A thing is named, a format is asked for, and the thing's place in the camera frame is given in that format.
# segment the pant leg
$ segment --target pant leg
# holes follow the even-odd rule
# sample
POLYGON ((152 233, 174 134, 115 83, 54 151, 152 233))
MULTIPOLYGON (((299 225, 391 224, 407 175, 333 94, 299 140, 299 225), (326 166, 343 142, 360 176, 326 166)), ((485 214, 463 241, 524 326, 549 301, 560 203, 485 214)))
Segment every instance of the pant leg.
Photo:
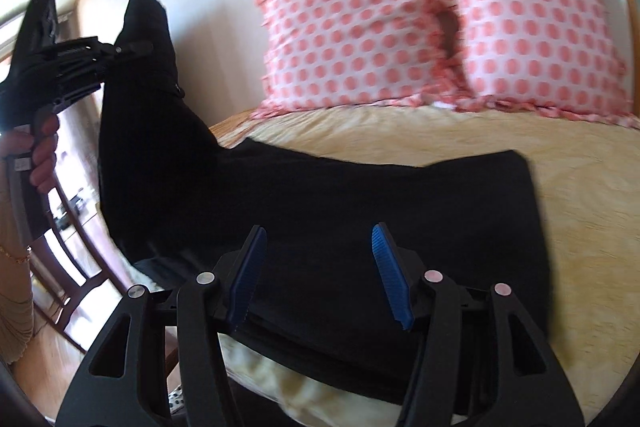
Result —
POLYGON ((98 145, 101 211, 132 263, 153 256, 148 236, 214 174, 222 150, 182 100, 157 0, 129 0, 116 45, 141 40, 153 44, 153 53, 115 66, 105 79, 98 145))

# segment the wooden chair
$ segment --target wooden chair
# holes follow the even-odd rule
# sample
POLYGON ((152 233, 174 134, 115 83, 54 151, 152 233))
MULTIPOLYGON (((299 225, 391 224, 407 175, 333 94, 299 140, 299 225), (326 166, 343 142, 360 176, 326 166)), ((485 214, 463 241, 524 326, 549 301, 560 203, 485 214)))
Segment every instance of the wooden chair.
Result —
POLYGON ((95 261, 95 264, 100 268, 100 271, 94 275, 89 276, 78 263, 78 260, 71 254, 68 246, 65 244, 65 241, 56 225, 51 210, 47 213, 47 217, 49 218, 49 223, 51 225, 51 230, 53 231, 60 248, 65 253, 66 257, 73 264, 74 267, 80 272, 80 275, 85 279, 84 283, 78 284, 60 265, 59 261, 51 251, 47 240, 44 237, 39 238, 39 240, 35 241, 33 245, 31 245, 31 254, 36 258, 36 263, 31 264, 31 272, 34 277, 40 282, 44 289, 46 289, 47 293, 53 299, 53 302, 58 306, 59 311, 54 315, 55 318, 50 317, 50 315, 41 309, 37 304, 34 303, 35 312, 40 315, 46 322, 49 324, 54 330, 56 330, 62 337, 64 337, 69 343, 71 343, 74 347, 80 350, 83 354, 85 354, 85 350, 78 344, 75 340, 73 340, 65 331, 66 327, 69 325, 71 317, 73 313, 78 309, 78 306, 81 304, 82 300, 89 294, 89 292, 98 286, 102 285, 106 281, 111 281, 116 290, 124 295, 127 291, 127 287, 125 284, 116 276, 111 267, 105 261, 104 257, 101 256, 100 252, 95 248, 94 242, 91 240, 89 235, 86 233, 78 216, 76 216, 75 211, 72 209, 71 204, 65 196, 62 187, 60 186, 60 181, 56 178, 56 192, 60 197, 60 201, 62 202, 62 206, 66 211, 66 215, 68 216, 71 225, 76 229, 76 233, 78 237, 81 239, 82 244, 86 248, 87 252, 91 256, 91 258, 95 261), (38 264, 41 264, 46 268, 48 273, 44 273, 43 270, 38 268, 38 264), (59 292, 56 290, 54 286, 58 286, 62 293, 64 294, 64 298, 61 298, 59 292))

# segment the bracelet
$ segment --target bracelet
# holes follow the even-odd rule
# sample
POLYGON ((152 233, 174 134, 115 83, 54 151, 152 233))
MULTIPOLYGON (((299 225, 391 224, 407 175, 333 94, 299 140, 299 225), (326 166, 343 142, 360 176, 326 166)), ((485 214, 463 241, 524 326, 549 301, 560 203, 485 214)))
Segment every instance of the bracelet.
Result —
POLYGON ((2 247, 0 245, 0 252, 4 253, 5 256, 7 256, 9 259, 11 259, 15 264, 24 264, 24 263, 28 263, 29 260, 31 259, 31 252, 29 252, 25 257, 22 257, 21 259, 16 259, 13 255, 9 254, 9 252, 7 252, 4 247, 2 247))

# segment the wooden floor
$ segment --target wooden floor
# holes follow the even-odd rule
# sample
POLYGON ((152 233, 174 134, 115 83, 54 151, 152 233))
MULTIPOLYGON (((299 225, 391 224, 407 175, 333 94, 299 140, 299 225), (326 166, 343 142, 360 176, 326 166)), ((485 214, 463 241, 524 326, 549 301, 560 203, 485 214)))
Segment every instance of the wooden floor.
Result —
MULTIPOLYGON (((100 216, 87 220, 84 229, 118 277, 126 285, 130 285, 132 282, 129 273, 108 237, 100 216)), ((71 235, 65 242, 82 267, 89 274, 95 273, 97 267, 89 260, 78 236, 71 235)), ((81 277, 72 264, 68 262, 66 264, 68 266, 65 266, 65 269, 72 277, 81 277)), ((120 294, 110 282, 96 288, 87 295, 76 310, 66 332, 84 349, 88 349, 120 298, 120 294)), ((14 364, 14 377, 40 412, 47 417, 55 418, 81 360, 82 355, 76 348, 67 343, 50 326, 45 325, 31 340, 22 358, 14 364)), ((170 390, 172 391, 178 383, 179 372, 176 371, 170 378, 170 390)))

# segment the patterned fabric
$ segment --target patterned fabric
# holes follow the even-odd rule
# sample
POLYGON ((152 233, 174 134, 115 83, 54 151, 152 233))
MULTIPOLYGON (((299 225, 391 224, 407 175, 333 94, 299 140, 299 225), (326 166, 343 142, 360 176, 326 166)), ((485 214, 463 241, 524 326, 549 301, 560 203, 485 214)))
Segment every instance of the patterned fabric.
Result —
POLYGON ((169 411, 176 414, 184 407, 184 398, 182 397, 182 386, 179 385, 172 393, 169 393, 169 411))
POLYGON ((442 30, 450 0, 256 0, 269 32, 267 99, 254 113, 454 100, 442 30))
MULTIPOLYGON (((222 135, 230 146, 247 131, 222 135)), ((252 139, 318 156, 422 166, 515 149, 531 163, 554 270, 551 344, 585 419, 609 401, 640 346, 640 134, 497 111, 336 107, 273 118, 252 139)), ((299 375, 220 335, 229 374, 313 427, 391 427, 400 407, 299 375)))
POLYGON ((603 0, 458 0, 471 106, 633 126, 603 0))
MULTIPOLYGON (((9 196, 6 162, 0 161, 0 245, 18 258, 24 247, 20 243, 9 196)), ((4 254, 0 254, 0 270, 4 271, 5 277, 24 276, 28 282, 26 265, 18 266, 4 254)), ((0 277, 0 360, 13 363, 22 356, 33 333, 33 295, 28 286, 19 294, 3 295, 1 292, 6 290, 0 277)))

